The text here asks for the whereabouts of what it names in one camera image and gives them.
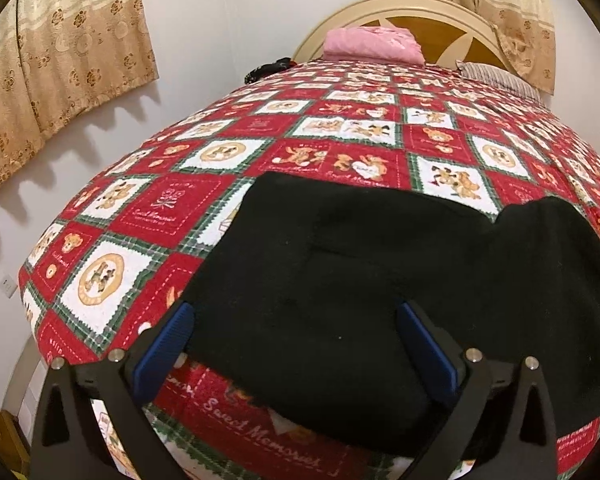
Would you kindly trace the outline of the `black pants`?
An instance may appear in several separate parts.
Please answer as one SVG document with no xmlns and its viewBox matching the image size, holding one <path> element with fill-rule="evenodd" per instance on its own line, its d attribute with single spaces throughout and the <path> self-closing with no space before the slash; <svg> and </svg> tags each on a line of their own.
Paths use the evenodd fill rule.
<svg viewBox="0 0 600 480">
<path fill-rule="evenodd" d="M 537 358 L 558 434 L 600 416 L 600 238 L 556 197 L 489 218 L 439 197 L 268 172 L 184 298 L 195 361 L 348 445 L 416 456 L 449 416 L 398 332 L 407 302 L 462 347 Z"/>
</svg>

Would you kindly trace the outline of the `wooden bedside furniture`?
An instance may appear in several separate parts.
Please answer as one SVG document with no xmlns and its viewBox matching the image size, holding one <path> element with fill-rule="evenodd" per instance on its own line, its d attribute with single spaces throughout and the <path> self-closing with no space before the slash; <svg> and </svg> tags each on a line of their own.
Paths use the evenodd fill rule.
<svg viewBox="0 0 600 480">
<path fill-rule="evenodd" d="M 0 459 L 18 474 L 29 475 L 30 444 L 19 426 L 18 417 L 5 410 L 0 411 Z"/>
</svg>

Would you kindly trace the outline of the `red patchwork bear bedspread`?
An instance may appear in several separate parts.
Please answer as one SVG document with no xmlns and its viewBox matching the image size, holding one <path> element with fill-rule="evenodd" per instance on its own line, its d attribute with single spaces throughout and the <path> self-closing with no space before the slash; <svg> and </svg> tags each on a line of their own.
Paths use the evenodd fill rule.
<svg viewBox="0 0 600 480">
<path fill-rule="evenodd" d="M 439 197 L 489 218 L 556 197 L 600 238 L 600 156 L 543 105 L 437 66 L 313 61 L 161 130 L 70 200 L 18 276 L 47 366 L 98 362 L 174 302 L 193 307 L 185 289 L 268 172 Z M 403 479 L 440 431 L 416 456 L 324 437 L 195 361 L 189 338 L 143 406 L 185 479 Z M 494 396 L 448 479 L 498 452 L 512 400 Z M 122 479 L 141 479 L 104 402 L 92 407 Z M 600 416 L 556 436 L 554 479 L 600 479 Z"/>
</svg>

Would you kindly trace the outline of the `striped pillow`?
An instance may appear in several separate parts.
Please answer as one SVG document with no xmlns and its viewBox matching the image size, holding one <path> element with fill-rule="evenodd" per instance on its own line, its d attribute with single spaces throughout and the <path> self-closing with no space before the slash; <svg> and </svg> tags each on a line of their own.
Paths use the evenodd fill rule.
<svg viewBox="0 0 600 480">
<path fill-rule="evenodd" d="M 538 89 L 520 77 L 486 63 L 457 61 L 456 67 L 463 77 L 480 81 L 494 88 L 513 93 L 520 98 L 542 104 Z"/>
</svg>

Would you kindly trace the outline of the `cream wooden headboard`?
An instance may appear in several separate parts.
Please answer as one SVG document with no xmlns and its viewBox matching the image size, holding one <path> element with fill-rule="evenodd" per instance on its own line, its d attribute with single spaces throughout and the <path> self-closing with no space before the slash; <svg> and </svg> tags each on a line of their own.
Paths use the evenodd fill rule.
<svg viewBox="0 0 600 480">
<path fill-rule="evenodd" d="M 360 0 L 325 18 L 294 52 L 305 63 L 323 54 L 329 30 L 351 26 L 408 29 L 429 64 L 454 70 L 458 61 L 514 69 L 501 49 L 494 27 L 484 18 L 448 0 Z"/>
</svg>

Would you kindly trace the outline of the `pink folded blanket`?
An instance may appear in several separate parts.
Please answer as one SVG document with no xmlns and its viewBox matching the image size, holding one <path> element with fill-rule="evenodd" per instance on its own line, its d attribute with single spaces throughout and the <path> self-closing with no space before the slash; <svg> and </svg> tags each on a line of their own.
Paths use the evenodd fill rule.
<svg viewBox="0 0 600 480">
<path fill-rule="evenodd" d="M 407 28 L 354 26 L 330 30 L 323 44 L 329 61 L 361 61 L 424 66 L 422 47 Z"/>
</svg>

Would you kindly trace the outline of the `black red item beside bed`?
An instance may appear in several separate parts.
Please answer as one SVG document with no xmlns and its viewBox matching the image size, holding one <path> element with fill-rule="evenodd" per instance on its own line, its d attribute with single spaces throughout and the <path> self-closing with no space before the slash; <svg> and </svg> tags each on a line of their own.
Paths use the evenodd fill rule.
<svg viewBox="0 0 600 480">
<path fill-rule="evenodd" d="M 292 58 L 279 58 L 275 62 L 263 64 L 249 72 L 244 78 L 244 83 L 254 84 L 263 78 L 290 70 L 296 65 L 297 62 Z"/>
</svg>

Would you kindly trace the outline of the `white wall socket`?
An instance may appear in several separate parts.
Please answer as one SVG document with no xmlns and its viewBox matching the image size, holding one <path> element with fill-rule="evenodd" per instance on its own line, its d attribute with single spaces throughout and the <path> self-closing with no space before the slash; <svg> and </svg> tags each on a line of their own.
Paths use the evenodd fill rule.
<svg viewBox="0 0 600 480">
<path fill-rule="evenodd" d="M 0 291 L 6 298 L 12 298 L 18 290 L 16 281 L 7 273 L 0 276 Z"/>
</svg>

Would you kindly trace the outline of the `beige curtain on left wall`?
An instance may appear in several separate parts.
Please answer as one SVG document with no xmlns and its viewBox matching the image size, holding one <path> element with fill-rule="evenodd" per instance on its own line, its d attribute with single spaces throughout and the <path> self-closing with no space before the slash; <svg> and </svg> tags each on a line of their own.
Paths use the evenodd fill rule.
<svg viewBox="0 0 600 480">
<path fill-rule="evenodd" d="M 0 14 L 0 187 L 76 116 L 158 77 L 143 0 L 10 0 Z"/>
</svg>

